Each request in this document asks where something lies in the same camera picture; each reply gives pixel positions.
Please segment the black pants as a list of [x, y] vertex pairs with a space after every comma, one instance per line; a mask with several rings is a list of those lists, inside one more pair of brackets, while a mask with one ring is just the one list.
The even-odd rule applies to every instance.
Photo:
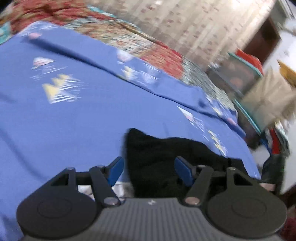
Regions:
[[201, 142], [186, 138], [156, 138], [136, 128], [125, 136], [125, 156], [130, 182], [136, 198], [184, 197], [188, 189], [175, 171], [175, 158], [193, 166], [205, 165], [215, 171], [235, 167], [247, 173], [241, 159], [226, 158]]

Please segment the glass table with teal edge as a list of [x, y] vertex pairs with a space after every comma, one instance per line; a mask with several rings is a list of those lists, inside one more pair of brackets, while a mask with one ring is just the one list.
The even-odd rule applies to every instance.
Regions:
[[212, 64], [206, 70], [210, 80], [224, 90], [233, 101], [238, 112], [238, 124], [246, 133], [245, 141], [250, 149], [259, 146], [261, 130], [251, 116], [241, 106], [240, 101], [253, 85], [262, 77], [260, 71], [246, 60], [229, 53], [221, 64]]

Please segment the red floral patchwork quilt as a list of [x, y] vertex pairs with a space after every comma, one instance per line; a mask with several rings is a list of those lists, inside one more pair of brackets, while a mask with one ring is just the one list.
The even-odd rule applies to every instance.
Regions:
[[1, 43], [36, 21], [57, 24], [122, 49], [187, 85], [201, 87], [209, 97], [235, 110], [225, 91], [215, 86], [200, 66], [135, 25], [100, 13], [84, 1], [12, 1], [1, 11]]

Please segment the pile of colourful clothes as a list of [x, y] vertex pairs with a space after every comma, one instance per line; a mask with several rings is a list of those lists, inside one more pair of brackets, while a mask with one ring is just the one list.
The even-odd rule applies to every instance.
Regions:
[[279, 195], [285, 177], [285, 163], [290, 156], [290, 142], [279, 120], [265, 129], [261, 143], [269, 152], [262, 166], [261, 181], [273, 194]]

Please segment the blue patterned bed sheet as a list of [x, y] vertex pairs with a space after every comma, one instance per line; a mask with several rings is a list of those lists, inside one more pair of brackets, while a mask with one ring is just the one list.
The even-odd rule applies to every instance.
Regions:
[[98, 40], [35, 22], [1, 45], [1, 240], [20, 202], [67, 167], [107, 165], [136, 128], [204, 143], [260, 174], [237, 114], [197, 86]]

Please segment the beige leaf-pattern curtain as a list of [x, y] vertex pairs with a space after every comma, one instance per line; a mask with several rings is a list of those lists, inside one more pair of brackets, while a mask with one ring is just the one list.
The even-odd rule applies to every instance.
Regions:
[[138, 26], [181, 55], [206, 67], [243, 49], [275, 5], [274, 1], [161, 0], [86, 1]]

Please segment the beige cloth bag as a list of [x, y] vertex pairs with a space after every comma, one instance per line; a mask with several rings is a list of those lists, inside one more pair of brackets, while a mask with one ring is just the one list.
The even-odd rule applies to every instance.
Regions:
[[241, 106], [263, 131], [276, 120], [295, 120], [295, 87], [278, 72], [266, 74], [244, 95]]

